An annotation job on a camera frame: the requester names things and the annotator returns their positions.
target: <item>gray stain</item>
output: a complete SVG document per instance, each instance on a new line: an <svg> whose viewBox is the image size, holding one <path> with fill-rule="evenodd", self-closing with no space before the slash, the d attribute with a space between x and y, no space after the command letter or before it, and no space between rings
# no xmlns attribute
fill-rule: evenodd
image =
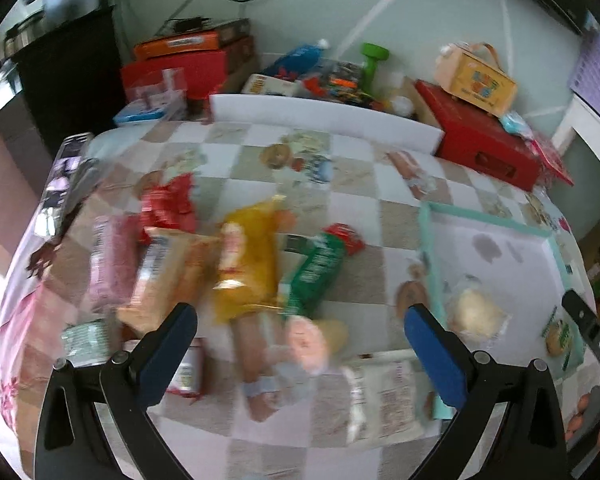
<svg viewBox="0 0 600 480"><path fill-rule="evenodd" d="M507 247L509 248L509 251L511 251L511 256L513 256L513 259L519 264L525 261L525 259L522 257L522 254L520 254L520 252L513 245L511 245L511 242L507 242Z"/></svg>
<svg viewBox="0 0 600 480"><path fill-rule="evenodd" d="M500 247L488 235L475 235L473 244L475 250L485 262L492 264L496 258L502 256Z"/></svg>

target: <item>red box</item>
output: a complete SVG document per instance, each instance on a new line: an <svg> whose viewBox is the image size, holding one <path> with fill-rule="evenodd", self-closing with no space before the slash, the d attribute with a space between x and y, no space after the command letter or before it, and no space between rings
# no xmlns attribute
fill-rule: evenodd
<svg viewBox="0 0 600 480"><path fill-rule="evenodd" d="M418 80L416 90L435 115L445 135L436 156L531 191L541 163L525 141L509 135L497 118L442 88Z"/></svg>
<svg viewBox="0 0 600 480"><path fill-rule="evenodd" d="M183 52L135 61L120 69L126 88L135 85L141 77L165 68L183 68L187 81L187 98L205 99L227 77L254 56L253 36L247 36L220 50Z"/></svg>

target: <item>tray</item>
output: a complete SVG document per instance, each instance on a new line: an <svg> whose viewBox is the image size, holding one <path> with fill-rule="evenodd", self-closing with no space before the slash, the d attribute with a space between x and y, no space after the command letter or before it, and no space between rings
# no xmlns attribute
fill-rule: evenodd
<svg viewBox="0 0 600 480"><path fill-rule="evenodd" d="M571 284L552 231L432 202L422 203L419 222L431 312L443 327L450 288L471 274L511 316L504 335L487 349L497 362L526 367L531 359L541 358L554 381L576 371L584 360L584 343L577 326L560 306ZM563 318L573 329L565 371L564 355L549 357L541 336L555 305L557 318ZM474 351L480 347L468 348ZM434 415L450 418L452 410L438 400Z"/></svg>

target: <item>orange box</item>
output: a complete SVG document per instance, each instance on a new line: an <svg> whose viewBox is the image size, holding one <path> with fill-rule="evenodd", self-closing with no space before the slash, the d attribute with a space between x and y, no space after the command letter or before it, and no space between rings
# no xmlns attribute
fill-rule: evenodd
<svg viewBox="0 0 600 480"><path fill-rule="evenodd" d="M170 56L181 52L220 50L225 45L248 36L250 29L251 24L246 18L212 23L205 26L203 30L138 43L134 47L134 54L138 61L144 61L152 57Z"/></svg>
<svg viewBox="0 0 600 480"><path fill-rule="evenodd" d="M472 52L481 46L491 52L497 68ZM500 69L498 54L490 44L479 43L469 49L452 45L436 61L434 79L449 94L501 117L511 108L518 85Z"/></svg>

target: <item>blue gripper pad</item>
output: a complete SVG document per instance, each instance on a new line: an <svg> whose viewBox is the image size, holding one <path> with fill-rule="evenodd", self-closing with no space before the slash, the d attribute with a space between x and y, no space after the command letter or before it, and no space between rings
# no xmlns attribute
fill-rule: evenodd
<svg viewBox="0 0 600 480"><path fill-rule="evenodd" d="M456 336L445 332L424 307L413 306L404 316L404 335L442 401L457 410L462 408L468 394L466 375L442 341L447 335Z"/></svg>
<svg viewBox="0 0 600 480"><path fill-rule="evenodd" d="M160 402L197 330L196 311L179 303L157 330L138 343L131 353L129 371L141 409Z"/></svg>

